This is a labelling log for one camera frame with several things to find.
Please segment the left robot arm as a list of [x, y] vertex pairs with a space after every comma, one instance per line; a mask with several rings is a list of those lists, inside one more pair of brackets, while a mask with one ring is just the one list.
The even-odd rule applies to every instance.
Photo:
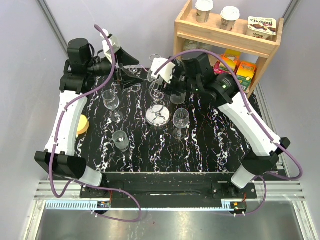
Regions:
[[111, 52], [105, 40], [102, 46], [103, 58], [85, 38], [68, 43], [54, 127], [44, 151], [37, 151], [34, 156], [48, 174], [91, 185], [91, 192], [98, 198], [107, 195], [109, 186], [103, 182], [102, 173], [89, 167], [84, 158], [75, 156], [75, 142], [81, 114], [88, 101], [83, 95], [92, 89], [97, 77], [111, 75]]

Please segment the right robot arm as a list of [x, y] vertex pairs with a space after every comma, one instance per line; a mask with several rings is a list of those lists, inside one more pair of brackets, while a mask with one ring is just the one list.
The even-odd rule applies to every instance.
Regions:
[[153, 62], [151, 70], [161, 92], [170, 96], [190, 92], [208, 97], [247, 139], [251, 152], [244, 157], [227, 186], [231, 197], [243, 195], [247, 184], [270, 171], [290, 146], [290, 140], [275, 134], [251, 107], [231, 74], [215, 74], [206, 52], [181, 61], [159, 58]]

